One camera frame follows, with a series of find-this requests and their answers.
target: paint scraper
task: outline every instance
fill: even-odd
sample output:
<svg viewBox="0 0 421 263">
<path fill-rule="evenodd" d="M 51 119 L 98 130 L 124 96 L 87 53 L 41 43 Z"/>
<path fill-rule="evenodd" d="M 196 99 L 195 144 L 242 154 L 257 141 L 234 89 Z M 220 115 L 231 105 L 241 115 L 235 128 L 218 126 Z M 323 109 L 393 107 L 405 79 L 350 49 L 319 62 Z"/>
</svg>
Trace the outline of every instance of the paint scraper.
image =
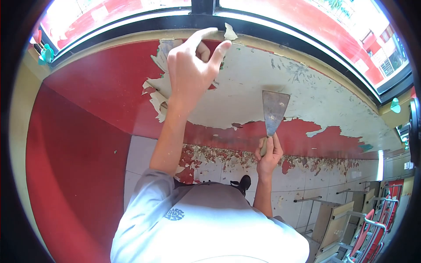
<svg viewBox="0 0 421 263">
<path fill-rule="evenodd" d="M 263 142 L 263 147 L 260 149 L 260 156 L 266 154 L 266 143 L 269 137 L 273 137 L 276 130 L 284 119 L 285 111 L 290 100 L 290 95 L 264 90 L 263 97 L 263 114 L 264 123 L 266 126 L 266 136 Z"/>
</svg>

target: gray t-shirt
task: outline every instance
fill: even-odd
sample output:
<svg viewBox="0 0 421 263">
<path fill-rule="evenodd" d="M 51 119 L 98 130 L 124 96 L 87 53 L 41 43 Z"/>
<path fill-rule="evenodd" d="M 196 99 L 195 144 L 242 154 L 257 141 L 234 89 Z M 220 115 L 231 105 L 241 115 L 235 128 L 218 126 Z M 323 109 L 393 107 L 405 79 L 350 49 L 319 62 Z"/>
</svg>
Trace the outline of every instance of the gray t-shirt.
<svg viewBox="0 0 421 263">
<path fill-rule="evenodd" d="M 232 186 L 174 189 L 168 174 L 147 169 L 120 220 L 111 262 L 305 262 L 307 240 L 276 218 Z"/>
</svg>

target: scraper handle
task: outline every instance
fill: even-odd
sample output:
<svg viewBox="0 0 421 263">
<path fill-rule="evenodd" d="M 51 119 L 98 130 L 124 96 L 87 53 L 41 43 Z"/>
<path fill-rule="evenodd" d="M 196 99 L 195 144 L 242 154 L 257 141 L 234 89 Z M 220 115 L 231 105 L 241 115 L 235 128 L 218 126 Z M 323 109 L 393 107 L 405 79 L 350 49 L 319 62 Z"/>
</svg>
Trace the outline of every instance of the scraper handle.
<svg viewBox="0 0 421 263">
<path fill-rule="evenodd" d="M 265 137 L 265 138 L 264 138 L 264 141 L 263 141 L 263 147 L 260 149 L 260 156 L 261 156 L 261 157 L 263 157 L 263 156 L 265 156 L 265 155 L 266 155 L 266 144 L 267 144 L 267 138 L 268 138 L 268 137 Z"/>
</svg>

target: black shoe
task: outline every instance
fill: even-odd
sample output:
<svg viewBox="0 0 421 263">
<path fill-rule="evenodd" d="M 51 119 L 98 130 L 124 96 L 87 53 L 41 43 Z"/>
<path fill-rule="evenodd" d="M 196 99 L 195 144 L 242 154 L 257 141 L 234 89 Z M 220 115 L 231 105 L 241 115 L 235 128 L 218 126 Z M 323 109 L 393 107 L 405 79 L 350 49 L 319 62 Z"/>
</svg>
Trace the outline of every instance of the black shoe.
<svg viewBox="0 0 421 263">
<path fill-rule="evenodd" d="M 241 178 L 241 181 L 239 183 L 239 187 L 241 187 L 241 189 L 245 191 L 247 191 L 249 189 L 251 185 L 251 178 L 248 175 L 245 175 Z"/>
<path fill-rule="evenodd" d="M 248 175 L 245 175 L 241 178 L 241 181 L 230 181 L 231 185 L 235 188 L 237 188 L 241 194 L 245 197 L 245 191 L 248 190 L 248 188 L 251 185 L 251 178 Z"/>
</svg>

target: finger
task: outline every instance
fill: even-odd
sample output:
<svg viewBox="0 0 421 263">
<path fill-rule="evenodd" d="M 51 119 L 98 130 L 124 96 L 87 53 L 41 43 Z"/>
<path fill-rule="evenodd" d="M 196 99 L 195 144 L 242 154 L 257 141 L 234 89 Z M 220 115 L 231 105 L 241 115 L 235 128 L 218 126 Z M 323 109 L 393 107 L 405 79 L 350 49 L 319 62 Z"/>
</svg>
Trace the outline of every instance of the finger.
<svg viewBox="0 0 421 263">
<path fill-rule="evenodd" d="M 269 137 L 266 141 L 266 155 L 270 158 L 273 156 L 273 137 Z"/>
<path fill-rule="evenodd" d="M 279 138 L 276 133 L 273 135 L 273 153 L 282 154 L 281 143 L 279 142 Z"/>
<path fill-rule="evenodd" d="M 186 40 L 186 42 L 184 42 L 184 45 L 186 47 L 191 48 L 193 52 L 196 52 L 196 48 L 200 44 L 202 39 L 217 31 L 218 31 L 218 28 L 216 27 L 208 27 L 208 28 L 196 31 L 193 33 L 191 37 L 189 37 L 189 39 Z"/>
<path fill-rule="evenodd" d="M 229 40 L 225 40 L 224 42 L 219 44 L 215 48 L 215 51 L 213 52 L 212 57 L 210 58 L 210 60 L 208 62 L 208 65 L 213 66 L 216 69 L 219 69 L 226 52 L 231 47 L 231 44 L 232 43 Z"/>
<path fill-rule="evenodd" d="M 199 43 L 199 45 L 197 46 L 197 50 L 196 50 L 199 54 L 200 54 L 200 59 L 203 62 L 208 62 L 209 61 L 209 56 L 211 54 L 211 51 L 209 50 L 208 46 L 203 43 L 202 41 Z"/>
<path fill-rule="evenodd" d="M 259 149 L 261 149 L 263 147 L 264 139 L 265 139 L 265 137 L 259 139 Z"/>
<path fill-rule="evenodd" d="M 262 156 L 260 156 L 260 148 L 256 148 L 256 150 L 254 151 L 254 159 L 256 161 L 260 161 L 262 159 Z"/>
</svg>

